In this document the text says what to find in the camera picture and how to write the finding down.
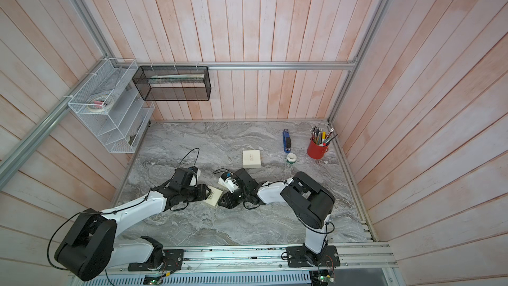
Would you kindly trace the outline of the cream drawer jewelry box front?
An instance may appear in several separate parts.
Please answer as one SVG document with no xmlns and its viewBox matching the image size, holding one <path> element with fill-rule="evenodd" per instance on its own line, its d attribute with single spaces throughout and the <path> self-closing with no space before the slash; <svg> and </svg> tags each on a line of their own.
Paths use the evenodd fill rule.
<svg viewBox="0 0 508 286">
<path fill-rule="evenodd" d="M 207 197 L 206 200 L 203 201 L 203 203 L 208 207 L 216 209 L 218 207 L 218 202 L 220 198 L 223 196 L 224 192 L 221 189 L 215 187 L 209 187 L 209 189 L 210 195 Z"/>
</svg>

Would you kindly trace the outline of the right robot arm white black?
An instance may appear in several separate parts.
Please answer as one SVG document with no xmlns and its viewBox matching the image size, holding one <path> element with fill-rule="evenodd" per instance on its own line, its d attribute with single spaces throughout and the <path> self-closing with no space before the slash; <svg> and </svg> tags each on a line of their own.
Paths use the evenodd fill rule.
<svg viewBox="0 0 508 286">
<path fill-rule="evenodd" d="M 297 172 L 287 180 L 255 181 L 246 169 L 236 172 L 221 168 L 218 184 L 227 189 L 218 205 L 233 209 L 243 205 L 247 210 L 274 203 L 284 203 L 294 212 L 306 228 L 303 248 L 313 256 L 320 255 L 328 244 L 328 235 L 335 227 L 330 221 L 335 197 L 332 193 L 304 172 Z"/>
</svg>

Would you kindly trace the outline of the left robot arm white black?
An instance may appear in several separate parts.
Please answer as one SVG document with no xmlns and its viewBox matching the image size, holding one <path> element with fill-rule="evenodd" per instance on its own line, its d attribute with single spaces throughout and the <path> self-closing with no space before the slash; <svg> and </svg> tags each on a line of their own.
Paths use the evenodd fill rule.
<svg viewBox="0 0 508 286">
<path fill-rule="evenodd" d="M 145 195 L 123 205 L 71 217 L 74 222 L 49 264 L 90 281 L 110 267 L 136 263 L 158 270 L 165 264 L 162 243 L 149 236 L 120 243 L 117 237 L 131 226 L 166 211 L 182 211 L 189 203 L 207 200 L 212 190 L 198 184 L 200 170 L 177 168 L 172 177 Z"/>
</svg>

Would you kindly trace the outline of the cream jewelry box rear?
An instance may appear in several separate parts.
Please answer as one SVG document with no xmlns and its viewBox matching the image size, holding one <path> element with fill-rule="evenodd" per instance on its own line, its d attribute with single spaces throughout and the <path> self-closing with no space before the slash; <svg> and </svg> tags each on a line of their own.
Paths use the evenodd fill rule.
<svg viewBox="0 0 508 286">
<path fill-rule="evenodd" d="M 243 167 L 253 169 L 261 167 L 261 152 L 259 150 L 244 150 L 242 152 Z"/>
</svg>

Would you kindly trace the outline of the small tape roll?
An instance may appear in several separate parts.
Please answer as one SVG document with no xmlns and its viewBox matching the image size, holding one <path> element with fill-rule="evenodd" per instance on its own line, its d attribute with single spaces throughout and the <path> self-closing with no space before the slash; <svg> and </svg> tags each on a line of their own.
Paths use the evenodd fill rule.
<svg viewBox="0 0 508 286">
<path fill-rule="evenodd" d="M 296 154 L 288 153 L 286 157 L 286 161 L 288 164 L 294 164 L 297 160 Z"/>
</svg>

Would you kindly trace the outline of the blue stapler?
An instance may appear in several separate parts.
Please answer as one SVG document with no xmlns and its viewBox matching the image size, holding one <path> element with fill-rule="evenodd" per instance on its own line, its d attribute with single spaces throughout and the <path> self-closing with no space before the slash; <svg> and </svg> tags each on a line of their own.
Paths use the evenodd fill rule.
<svg viewBox="0 0 508 286">
<path fill-rule="evenodd" d="M 290 136 L 289 130 L 284 129 L 283 130 L 283 148 L 287 154 L 291 153 L 291 146 L 292 146 L 292 141 L 291 141 L 291 136 Z"/>
</svg>

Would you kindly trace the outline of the red pen cup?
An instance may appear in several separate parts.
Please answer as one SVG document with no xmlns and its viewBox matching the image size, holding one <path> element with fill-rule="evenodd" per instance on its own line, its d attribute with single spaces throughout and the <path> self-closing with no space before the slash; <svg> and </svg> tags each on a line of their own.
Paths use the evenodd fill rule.
<svg viewBox="0 0 508 286">
<path fill-rule="evenodd" d="M 311 138 L 307 149 L 307 155 L 314 160 L 320 160 L 324 157 L 325 153 L 328 152 L 328 150 L 328 145 L 322 146 L 321 144 L 316 144 L 314 139 Z"/>
</svg>

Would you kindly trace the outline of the pens bundle in cup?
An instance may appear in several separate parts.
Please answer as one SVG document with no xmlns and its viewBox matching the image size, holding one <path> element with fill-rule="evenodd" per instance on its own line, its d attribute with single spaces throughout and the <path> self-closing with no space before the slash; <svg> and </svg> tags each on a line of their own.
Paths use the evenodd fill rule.
<svg viewBox="0 0 508 286">
<path fill-rule="evenodd" d="M 315 126 L 311 130 L 311 141 L 322 147 L 328 146 L 331 141 L 336 137 L 335 129 L 331 128 L 329 131 L 321 130 L 321 128 Z"/>
</svg>

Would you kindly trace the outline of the black mesh basket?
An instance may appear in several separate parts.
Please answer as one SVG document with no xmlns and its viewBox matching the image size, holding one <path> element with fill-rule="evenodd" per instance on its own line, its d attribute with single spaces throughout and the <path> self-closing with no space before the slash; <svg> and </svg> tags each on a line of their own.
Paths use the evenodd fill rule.
<svg viewBox="0 0 508 286">
<path fill-rule="evenodd" d="M 204 66 L 140 66 L 132 81 L 146 101 L 209 101 L 212 91 Z"/>
</svg>

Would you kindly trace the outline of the tape roll in rack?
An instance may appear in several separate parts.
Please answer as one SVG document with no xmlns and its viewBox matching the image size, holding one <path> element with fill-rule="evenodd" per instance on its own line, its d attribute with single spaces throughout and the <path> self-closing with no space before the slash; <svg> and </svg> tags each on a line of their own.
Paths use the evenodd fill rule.
<svg viewBox="0 0 508 286">
<path fill-rule="evenodd" d="M 115 100 L 113 97 L 102 95 L 92 99 L 91 102 L 86 105 L 86 109 L 90 113 L 104 113 L 109 111 L 114 103 Z"/>
</svg>

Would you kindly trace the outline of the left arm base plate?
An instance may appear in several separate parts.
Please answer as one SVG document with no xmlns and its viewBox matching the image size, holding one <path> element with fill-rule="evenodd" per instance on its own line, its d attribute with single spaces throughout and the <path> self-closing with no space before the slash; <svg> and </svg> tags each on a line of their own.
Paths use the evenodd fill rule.
<svg viewBox="0 0 508 286">
<path fill-rule="evenodd" d="M 128 271 L 178 271 L 181 270 L 184 249 L 155 251 L 144 263 L 130 263 Z"/>
</svg>

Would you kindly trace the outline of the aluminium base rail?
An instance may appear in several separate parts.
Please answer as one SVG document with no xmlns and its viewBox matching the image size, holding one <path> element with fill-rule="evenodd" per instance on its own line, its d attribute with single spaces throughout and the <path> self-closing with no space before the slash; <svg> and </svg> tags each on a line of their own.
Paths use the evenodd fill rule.
<svg viewBox="0 0 508 286">
<path fill-rule="evenodd" d="M 390 246 L 380 242 L 330 244 L 337 248 L 340 267 L 289 267 L 286 248 L 297 245 L 258 246 L 197 246 L 186 247 L 181 273 L 227 271 L 276 271 L 276 270 L 328 270 L 332 274 L 340 269 L 374 269 L 397 267 L 398 263 Z M 107 268 L 110 272 L 128 271 L 126 263 Z"/>
</svg>

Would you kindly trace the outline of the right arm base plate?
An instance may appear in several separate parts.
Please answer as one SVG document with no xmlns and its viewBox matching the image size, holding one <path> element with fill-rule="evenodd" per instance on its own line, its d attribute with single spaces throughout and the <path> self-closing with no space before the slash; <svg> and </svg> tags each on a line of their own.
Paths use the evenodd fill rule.
<svg viewBox="0 0 508 286">
<path fill-rule="evenodd" d="M 289 267 L 340 267 L 339 254 L 335 246 L 326 245 L 319 254 L 308 250 L 305 246 L 290 246 L 286 248 Z"/>
</svg>

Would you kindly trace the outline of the aluminium frame horizontal bar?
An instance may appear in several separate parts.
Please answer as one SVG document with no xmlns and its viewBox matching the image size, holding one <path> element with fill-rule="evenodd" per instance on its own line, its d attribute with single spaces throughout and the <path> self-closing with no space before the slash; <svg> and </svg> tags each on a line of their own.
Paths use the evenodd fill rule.
<svg viewBox="0 0 508 286">
<path fill-rule="evenodd" d="M 352 70 L 355 62 L 325 61 L 325 62 L 139 62 L 133 60 L 138 66 L 167 66 L 167 67 L 206 67 L 209 70 Z"/>
</svg>

